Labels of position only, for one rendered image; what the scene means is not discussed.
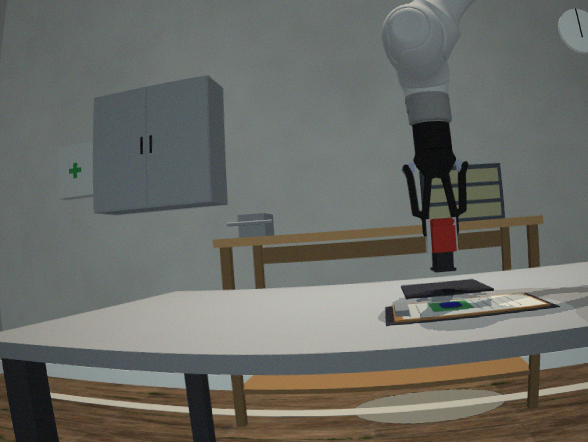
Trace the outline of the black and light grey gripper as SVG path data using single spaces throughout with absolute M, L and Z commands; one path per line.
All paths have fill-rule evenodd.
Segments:
M 404 165 L 402 171 L 407 178 L 412 215 L 422 220 L 423 235 L 426 239 L 426 254 L 432 254 L 431 227 L 429 219 L 431 183 L 433 178 L 441 178 L 449 211 L 455 220 L 456 246 L 458 252 L 459 233 L 458 217 L 467 211 L 466 171 L 467 161 L 456 159 L 451 142 L 450 126 L 445 121 L 427 121 L 412 125 L 415 157 L 413 162 Z M 457 209 L 449 173 L 456 165 L 458 171 Z M 418 199 L 413 174 L 415 166 L 424 176 L 422 211 L 419 211 Z M 426 177 L 426 181 L 425 181 Z M 450 209 L 451 208 L 451 209 Z

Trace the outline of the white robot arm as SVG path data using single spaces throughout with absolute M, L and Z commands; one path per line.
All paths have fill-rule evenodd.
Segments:
M 382 43 L 398 74 L 409 125 L 452 121 L 448 58 L 461 36 L 460 19 L 474 1 L 414 0 L 386 17 Z

